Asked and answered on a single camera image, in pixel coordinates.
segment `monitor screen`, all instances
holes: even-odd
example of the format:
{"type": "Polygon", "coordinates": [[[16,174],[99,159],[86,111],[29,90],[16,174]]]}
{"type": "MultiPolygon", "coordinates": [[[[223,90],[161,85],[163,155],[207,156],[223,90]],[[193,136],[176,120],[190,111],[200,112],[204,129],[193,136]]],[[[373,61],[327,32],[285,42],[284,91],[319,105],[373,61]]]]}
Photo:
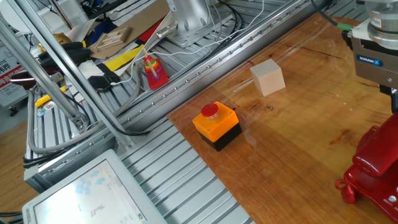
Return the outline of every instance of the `monitor screen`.
{"type": "Polygon", "coordinates": [[[146,218],[107,160],[34,207],[37,223],[141,224],[146,218]]]}

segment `wooden block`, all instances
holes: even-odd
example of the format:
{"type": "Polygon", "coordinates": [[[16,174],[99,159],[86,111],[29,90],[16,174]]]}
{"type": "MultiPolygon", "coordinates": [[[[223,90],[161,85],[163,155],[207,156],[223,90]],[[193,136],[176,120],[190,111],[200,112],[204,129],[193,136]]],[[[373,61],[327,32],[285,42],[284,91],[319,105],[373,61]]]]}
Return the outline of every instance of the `wooden block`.
{"type": "Polygon", "coordinates": [[[104,50],[109,47],[113,47],[115,45],[123,43],[130,34],[130,31],[130,26],[127,26],[126,28],[115,32],[102,34],[98,41],[95,42],[94,46],[92,47],[92,51],[97,53],[100,50],[104,50]]]}
{"type": "Polygon", "coordinates": [[[285,88],[282,69],[273,59],[266,60],[250,68],[254,84],[263,96],[285,88]]]}

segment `wooden floor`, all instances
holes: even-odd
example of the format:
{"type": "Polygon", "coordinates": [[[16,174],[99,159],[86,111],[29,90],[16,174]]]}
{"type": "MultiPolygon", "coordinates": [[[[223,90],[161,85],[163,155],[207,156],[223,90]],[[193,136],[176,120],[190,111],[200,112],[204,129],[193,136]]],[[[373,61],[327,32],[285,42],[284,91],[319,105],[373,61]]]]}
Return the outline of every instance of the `wooden floor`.
{"type": "Polygon", "coordinates": [[[0,212],[20,212],[38,193],[24,182],[27,122],[0,135],[0,212]]]}
{"type": "Polygon", "coordinates": [[[377,83],[356,76],[341,31],[316,15],[168,117],[257,224],[387,224],[368,200],[345,204],[334,183],[352,165],[361,136],[391,115],[390,103],[377,83]],[[270,58],[286,88],[262,97],[249,68],[270,58]],[[234,109],[243,129],[220,152],[192,123],[215,101],[234,109]]]}

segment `red button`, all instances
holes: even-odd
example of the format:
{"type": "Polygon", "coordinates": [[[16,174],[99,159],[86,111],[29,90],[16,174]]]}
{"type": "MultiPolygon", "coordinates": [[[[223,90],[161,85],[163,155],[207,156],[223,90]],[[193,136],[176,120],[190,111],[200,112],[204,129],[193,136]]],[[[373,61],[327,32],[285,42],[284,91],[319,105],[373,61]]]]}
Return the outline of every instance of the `red button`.
{"type": "Polygon", "coordinates": [[[205,117],[214,116],[218,112],[218,106],[215,103],[210,103],[201,109],[201,114],[205,117]]]}

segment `cardboard box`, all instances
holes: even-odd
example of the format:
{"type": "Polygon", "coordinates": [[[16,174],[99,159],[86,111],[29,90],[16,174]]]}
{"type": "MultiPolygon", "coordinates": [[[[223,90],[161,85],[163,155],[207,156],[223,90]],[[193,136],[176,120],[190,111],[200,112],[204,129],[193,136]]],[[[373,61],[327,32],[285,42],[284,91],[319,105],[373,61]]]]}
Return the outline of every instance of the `cardboard box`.
{"type": "Polygon", "coordinates": [[[107,59],[110,56],[118,53],[123,47],[130,44],[133,40],[138,38],[141,34],[143,34],[147,29],[151,28],[156,22],[160,21],[163,17],[165,17],[170,12],[169,5],[166,0],[156,0],[156,2],[152,3],[141,12],[138,12],[131,19],[120,25],[114,31],[125,29],[127,26],[132,27],[132,31],[129,36],[122,44],[118,44],[113,47],[109,47],[107,49],[98,51],[97,53],[93,53],[90,57],[98,58],[98,59],[107,59]]]}

